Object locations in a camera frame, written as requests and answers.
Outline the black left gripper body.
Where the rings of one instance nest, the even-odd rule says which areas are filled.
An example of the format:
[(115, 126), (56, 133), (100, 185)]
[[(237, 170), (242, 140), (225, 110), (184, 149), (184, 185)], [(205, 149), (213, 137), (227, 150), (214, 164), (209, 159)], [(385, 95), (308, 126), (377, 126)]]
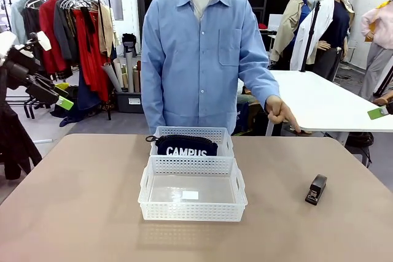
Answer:
[(18, 87), (28, 88), (33, 82), (41, 64), (35, 57), (26, 56), (16, 48), (11, 48), (6, 55), (4, 66), (7, 70), (7, 87), (16, 90)]

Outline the person's left hand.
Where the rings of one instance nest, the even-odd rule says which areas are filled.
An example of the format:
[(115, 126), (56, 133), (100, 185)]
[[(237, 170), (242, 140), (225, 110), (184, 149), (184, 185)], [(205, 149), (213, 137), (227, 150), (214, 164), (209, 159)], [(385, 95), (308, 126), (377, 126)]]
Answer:
[(268, 119), (273, 124), (280, 124), (287, 120), (297, 133), (301, 132), (300, 126), (289, 106), (278, 96), (271, 95), (265, 102)]

